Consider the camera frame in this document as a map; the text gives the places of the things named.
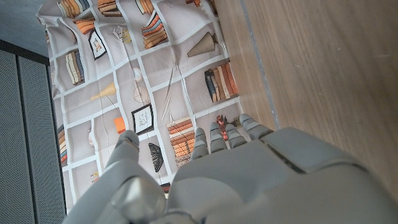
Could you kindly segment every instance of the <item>gray panel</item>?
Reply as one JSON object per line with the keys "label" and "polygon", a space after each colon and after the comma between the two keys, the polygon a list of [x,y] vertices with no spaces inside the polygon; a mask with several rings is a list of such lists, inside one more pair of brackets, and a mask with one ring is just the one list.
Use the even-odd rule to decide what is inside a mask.
{"label": "gray panel", "polygon": [[48,57],[45,27],[35,16],[44,2],[46,0],[0,1],[0,39]]}
{"label": "gray panel", "polygon": [[1,223],[34,223],[15,55],[0,50]]}
{"label": "gray panel", "polygon": [[333,164],[345,163],[361,166],[355,158],[339,148],[294,128],[281,129],[268,134],[262,140],[306,173],[315,172]]}
{"label": "gray panel", "polygon": [[19,58],[26,128],[39,223],[65,217],[62,175],[45,65]]}

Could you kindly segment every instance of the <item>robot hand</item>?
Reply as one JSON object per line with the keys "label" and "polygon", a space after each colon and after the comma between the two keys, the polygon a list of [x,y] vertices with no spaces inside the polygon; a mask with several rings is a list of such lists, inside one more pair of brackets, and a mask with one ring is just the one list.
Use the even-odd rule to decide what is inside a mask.
{"label": "robot hand", "polygon": [[210,150],[197,129],[167,200],[127,130],[64,223],[398,223],[397,204],[355,158],[294,128],[273,132],[246,114],[240,122],[251,141],[229,124],[231,150],[216,123]]}

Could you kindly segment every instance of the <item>wooden surface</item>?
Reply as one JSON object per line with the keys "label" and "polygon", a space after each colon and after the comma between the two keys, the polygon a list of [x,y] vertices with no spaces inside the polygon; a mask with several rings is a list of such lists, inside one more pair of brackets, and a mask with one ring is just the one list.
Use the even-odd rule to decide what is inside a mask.
{"label": "wooden surface", "polygon": [[243,11],[239,0],[220,1],[217,5],[225,10],[219,12],[224,38],[227,44],[231,69],[235,74],[236,86],[241,97],[242,107],[254,119],[268,121],[266,125],[275,129],[266,91],[262,85],[261,74],[257,66],[256,56],[246,27]]}
{"label": "wooden surface", "polygon": [[[398,200],[398,2],[243,3],[281,128],[354,155]],[[216,5],[244,111],[272,124],[241,1]]]}

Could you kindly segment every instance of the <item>printed picture frame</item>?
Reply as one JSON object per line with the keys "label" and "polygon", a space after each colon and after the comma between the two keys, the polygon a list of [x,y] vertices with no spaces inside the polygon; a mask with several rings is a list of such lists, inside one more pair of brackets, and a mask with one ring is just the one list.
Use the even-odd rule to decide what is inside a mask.
{"label": "printed picture frame", "polygon": [[94,60],[97,60],[106,54],[105,45],[95,29],[91,31],[88,41],[90,43],[91,51],[93,52]]}
{"label": "printed picture frame", "polygon": [[154,129],[154,113],[152,105],[148,104],[131,112],[134,123],[134,132],[137,135],[147,133]]}

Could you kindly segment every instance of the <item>bookshelf print fabric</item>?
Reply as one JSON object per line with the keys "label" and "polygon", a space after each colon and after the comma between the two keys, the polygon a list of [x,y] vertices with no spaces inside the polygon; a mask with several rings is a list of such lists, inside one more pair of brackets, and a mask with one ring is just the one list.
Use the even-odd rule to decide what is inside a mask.
{"label": "bookshelf print fabric", "polygon": [[[217,116],[242,113],[213,12],[204,0],[47,0],[39,9],[67,210],[101,178],[125,130],[136,130],[139,164],[162,185],[189,162],[196,128],[209,135]],[[204,36],[211,46],[205,38],[206,50],[188,57]]]}

